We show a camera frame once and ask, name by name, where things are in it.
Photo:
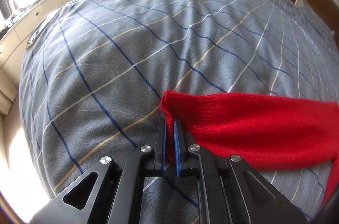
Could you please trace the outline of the blue plaid bed duvet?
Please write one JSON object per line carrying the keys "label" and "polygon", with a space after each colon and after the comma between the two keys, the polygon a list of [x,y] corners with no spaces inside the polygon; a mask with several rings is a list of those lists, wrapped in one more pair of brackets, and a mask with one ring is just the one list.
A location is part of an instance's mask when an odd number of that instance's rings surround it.
{"label": "blue plaid bed duvet", "polygon": [[338,183],[314,215],[295,196],[331,164],[259,171],[212,154],[200,175],[132,177],[128,155],[167,121],[166,90],[338,103],[331,30],[290,0],[74,0],[27,43],[19,110],[51,197],[32,223],[337,223]]}

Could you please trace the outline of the red knit sweater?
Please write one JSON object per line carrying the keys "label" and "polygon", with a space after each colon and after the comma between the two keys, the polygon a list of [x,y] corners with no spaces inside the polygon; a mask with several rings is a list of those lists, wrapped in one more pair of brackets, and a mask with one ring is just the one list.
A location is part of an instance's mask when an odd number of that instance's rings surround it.
{"label": "red knit sweater", "polygon": [[338,103],[248,93],[190,95],[166,90],[167,156],[175,162],[174,121],[213,154],[242,156],[259,171],[331,164],[323,189],[294,197],[314,215],[338,183]]}

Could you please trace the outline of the white window bench cabinet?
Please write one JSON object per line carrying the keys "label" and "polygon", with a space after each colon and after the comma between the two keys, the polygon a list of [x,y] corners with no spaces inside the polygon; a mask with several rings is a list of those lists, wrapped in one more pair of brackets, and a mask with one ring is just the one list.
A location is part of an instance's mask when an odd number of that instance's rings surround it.
{"label": "white window bench cabinet", "polygon": [[1,39],[1,71],[13,84],[19,81],[22,57],[31,33],[45,17],[70,1],[73,0],[42,0]]}

